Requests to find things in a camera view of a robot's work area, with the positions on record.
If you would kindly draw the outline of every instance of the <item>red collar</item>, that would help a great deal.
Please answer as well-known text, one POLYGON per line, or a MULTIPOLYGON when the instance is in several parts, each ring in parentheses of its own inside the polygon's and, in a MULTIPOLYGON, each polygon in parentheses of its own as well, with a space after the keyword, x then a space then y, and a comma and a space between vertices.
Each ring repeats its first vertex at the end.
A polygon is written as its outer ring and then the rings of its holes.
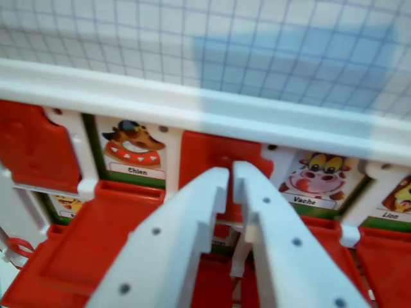
POLYGON ((156 151, 148 151, 144 153, 136 153, 128 151, 125 148, 119 147, 112 140, 110 140, 105 150, 110 152, 113 156, 117 157, 124 163, 130 162, 142 166, 150 166, 160 164, 160 155, 156 151))

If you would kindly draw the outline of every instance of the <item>animal picture card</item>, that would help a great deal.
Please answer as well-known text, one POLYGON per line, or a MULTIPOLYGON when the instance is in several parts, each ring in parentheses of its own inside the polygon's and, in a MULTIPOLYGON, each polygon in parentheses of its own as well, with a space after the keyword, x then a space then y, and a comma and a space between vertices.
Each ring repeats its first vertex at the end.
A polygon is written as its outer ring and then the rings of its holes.
POLYGON ((98 149, 108 180, 163 188, 166 179, 166 147, 132 119, 95 117, 98 149))
POLYGON ((402 232, 411 231, 411 175, 398 183, 396 188, 373 210, 363 226, 402 232))
POLYGON ((53 221, 59 225, 68 225, 85 202, 72 196, 39 194, 53 221))
POLYGON ((355 158, 290 148, 274 151, 271 181, 299 214, 333 218, 365 179, 355 158))
POLYGON ((240 233, 232 227, 217 223, 212 240, 212 253, 231 257, 239 236, 240 233))

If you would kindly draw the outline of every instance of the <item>grid pattern wall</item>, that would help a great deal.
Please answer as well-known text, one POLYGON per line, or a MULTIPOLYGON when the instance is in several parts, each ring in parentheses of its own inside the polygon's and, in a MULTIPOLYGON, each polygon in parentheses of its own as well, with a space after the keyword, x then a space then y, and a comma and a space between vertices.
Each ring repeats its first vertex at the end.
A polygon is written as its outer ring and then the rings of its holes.
POLYGON ((0 0, 3 58, 408 121, 410 43, 411 0, 0 0))

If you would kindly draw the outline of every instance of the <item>red plastic flap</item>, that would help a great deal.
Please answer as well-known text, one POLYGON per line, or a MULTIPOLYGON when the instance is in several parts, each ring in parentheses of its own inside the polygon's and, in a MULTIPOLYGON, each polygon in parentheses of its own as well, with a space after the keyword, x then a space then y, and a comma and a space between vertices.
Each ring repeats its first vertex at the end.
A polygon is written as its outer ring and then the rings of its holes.
MULTIPOLYGON (((269 177, 274 170, 274 164, 261 157, 261 149, 261 144, 257 142, 186 131, 181 145, 179 187, 185 186, 196 176, 212 167, 231 169, 235 160, 251 162, 269 177)), ((218 219, 242 221, 241 205, 232 202, 231 176, 226 211, 225 214, 218 215, 218 219)))
POLYGON ((48 287, 39 281, 40 269, 58 246, 65 227, 53 225, 49 228, 49 239, 39 244, 6 294, 1 304, 9 308, 63 308, 84 307, 87 296, 68 293, 48 287))
POLYGON ((314 217, 302 217, 312 234, 328 252, 329 256, 337 263, 340 269, 351 279, 353 284, 369 302, 368 290, 357 270, 348 248, 340 244, 341 226, 333 220, 314 217))
POLYGON ((410 307, 411 234, 364 227, 360 232, 358 259, 378 307, 410 307))
POLYGON ((41 271, 42 281, 90 295, 128 234, 163 203, 165 191, 100 181, 96 197, 83 205, 41 271))
MULTIPOLYGON (((348 248, 341 246, 339 242, 341 237, 340 224, 337 221, 307 216, 302 217, 302 220, 329 253, 330 257, 333 258, 340 269, 351 279, 365 299, 371 302, 367 288, 363 283, 348 248)), ((259 307, 256 274, 250 265, 246 266, 244 278, 241 283, 241 306, 243 308, 259 307)))
POLYGON ((216 224, 214 228, 214 236, 220 239, 226 239, 230 235, 230 226, 223 225, 221 223, 216 224))
POLYGON ((81 178, 67 130, 39 106, 0 100, 0 160, 16 183, 77 193, 81 178))
POLYGON ((241 308, 259 307, 257 277, 254 263, 247 262, 244 268, 244 276, 241 280, 241 308))
POLYGON ((227 260, 203 255, 198 266, 191 308, 232 308, 230 270, 231 264, 227 260))

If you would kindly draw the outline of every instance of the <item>cartoon cow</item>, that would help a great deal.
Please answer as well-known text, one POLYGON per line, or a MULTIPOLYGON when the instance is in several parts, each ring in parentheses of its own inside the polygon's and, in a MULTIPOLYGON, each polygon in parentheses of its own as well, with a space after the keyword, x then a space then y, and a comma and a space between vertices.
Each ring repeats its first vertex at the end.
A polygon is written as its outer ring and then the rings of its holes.
POLYGON ((345 163, 345 157, 313 153, 299 162, 302 167, 281 184, 280 192, 293 190, 313 198, 321 199, 326 195, 335 201, 344 199, 344 171, 351 170, 345 163))
POLYGON ((405 178, 383 201, 383 205, 394 212, 411 210, 411 176, 405 178))
POLYGON ((108 140, 104 154, 123 164, 157 169, 161 167, 160 156, 157 151, 165 145, 150 136, 144 125, 133 121, 123 120, 118 123, 114 132, 102 133, 108 140))

